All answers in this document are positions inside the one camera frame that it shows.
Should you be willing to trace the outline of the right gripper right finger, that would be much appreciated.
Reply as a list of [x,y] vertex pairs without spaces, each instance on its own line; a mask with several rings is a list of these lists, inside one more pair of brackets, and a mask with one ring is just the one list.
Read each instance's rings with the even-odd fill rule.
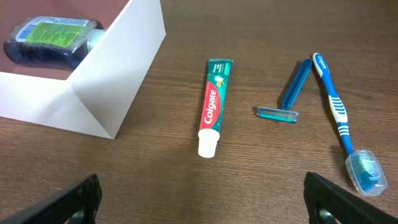
[[310,223],[392,223],[397,218],[383,212],[314,172],[307,172],[303,196]]

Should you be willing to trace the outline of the blue disposable razor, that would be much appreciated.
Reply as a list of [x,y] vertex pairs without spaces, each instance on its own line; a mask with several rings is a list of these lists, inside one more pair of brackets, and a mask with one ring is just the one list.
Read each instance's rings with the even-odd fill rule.
[[292,111],[291,107],[293,107],[295,100],[297,99],[303,84],[308,77],[311,67],[312,60],[309,58],[305,59],[301,63],[300,68],[294,76],[294,79],[284,94],[280,108],[258,107],[257,116],[259,118],[268,119],[271,121],[295,124],[299,119],[299,113]]

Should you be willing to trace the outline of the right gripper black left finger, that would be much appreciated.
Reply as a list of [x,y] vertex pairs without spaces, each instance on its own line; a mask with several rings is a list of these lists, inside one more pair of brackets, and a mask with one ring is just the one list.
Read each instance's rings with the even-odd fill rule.
[[95,224],[102,199],[99,178],[87,178],[1,220],[1,224],[85,223]]

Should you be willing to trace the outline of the Colgate toothpaste tube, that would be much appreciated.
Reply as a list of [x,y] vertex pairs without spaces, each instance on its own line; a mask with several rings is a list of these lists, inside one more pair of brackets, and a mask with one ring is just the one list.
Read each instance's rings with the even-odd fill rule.
[[198,132],[198,155],[204,158],[215,156],[232,66],[231,59],[208,60],[205,97]]

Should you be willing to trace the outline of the blue white toothbrush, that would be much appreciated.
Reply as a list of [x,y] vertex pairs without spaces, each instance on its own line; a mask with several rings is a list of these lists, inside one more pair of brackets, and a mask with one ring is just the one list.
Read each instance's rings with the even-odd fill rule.
[[384,171],[376,156],[370,150],[353,148],[346,108],[333,85],[328,65],[320,53],[313,54],[315,68],[325,86],[328,102],[335,119],[338,134],[348,155],[346,170],[356,190],[363,196],[375,197],[388,187]]

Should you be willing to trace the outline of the dark blue pump bottle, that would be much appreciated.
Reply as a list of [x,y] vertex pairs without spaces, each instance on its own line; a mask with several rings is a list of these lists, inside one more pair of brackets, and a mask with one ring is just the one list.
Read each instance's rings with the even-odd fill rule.
[[3,49],[19,65],[74,70],[105,33],[97,20],[28,17],[13,28]]

